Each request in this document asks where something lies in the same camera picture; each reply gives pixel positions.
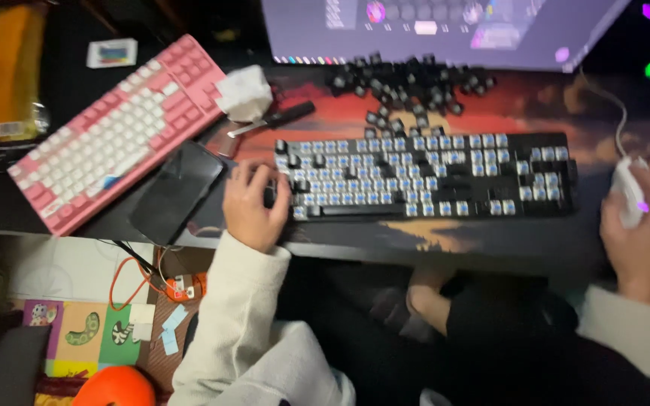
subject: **pink keyboard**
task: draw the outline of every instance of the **pink keyboard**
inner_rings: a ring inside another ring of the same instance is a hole
[[[222,115],[225,78],[185,35],[9,168],[54,235],[69,235]]]

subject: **black keyboard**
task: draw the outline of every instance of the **black keyboard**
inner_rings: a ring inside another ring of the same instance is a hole
[[[563,133],[413,127],[408,136],[375,134],[367,128],[363,139],[276,142],[295,220],[551,217],[577,210],[578,173]]]

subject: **mouse cable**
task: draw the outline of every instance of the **mouse cable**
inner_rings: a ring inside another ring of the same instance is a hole
[[[618,153],[621,154],[622,158],[625,158],[627,154],[626,150],[623,149],[623,144],[621,144],[621,133],[623,132],[623,127],[626,126],[626,122],[628,120],[628,111],[626,110],[626,105],[623,104],[623,102],[612,93],[609,93],[596,85],[592,85],[591,82],[589,82],[589,80],[586,78],[586,74],[583,73],[583,65],[580,66],[579,70],[588,90],[591,90],[591,92],[603,97],[604,99],[611,100],[616,106],[619,106],[621,108],[621,122],[618,123],[618,127],[616,127],[615,140]]]

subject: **barcode label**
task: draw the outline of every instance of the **barcode label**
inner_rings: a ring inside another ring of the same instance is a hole
[[[14,136],[24,133],[24,123],[12,121],[11,123],[0,123],[0,136]]]

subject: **white tissue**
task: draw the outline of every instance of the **white tissue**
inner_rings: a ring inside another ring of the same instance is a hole
[[[222,95],[215,103],[228,115],[230,121],[257,121],[272,104],[272,91],[259,65],[232,71],[215,86]]]

